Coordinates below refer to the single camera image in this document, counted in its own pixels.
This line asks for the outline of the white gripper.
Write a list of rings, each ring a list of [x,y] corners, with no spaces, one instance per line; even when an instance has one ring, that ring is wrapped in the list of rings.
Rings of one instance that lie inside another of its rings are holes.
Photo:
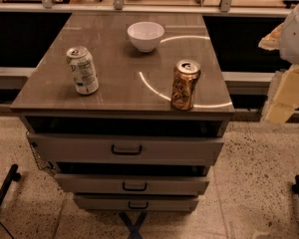
[[[280,57],[291,64],[299,64],[299,4],[278,25],[263,37],[258,47],[267,51],[279,50]],[[273,124],[286,123],[299,108],[299,65],[292,65],[282,74],[273,103],[265,116]]]

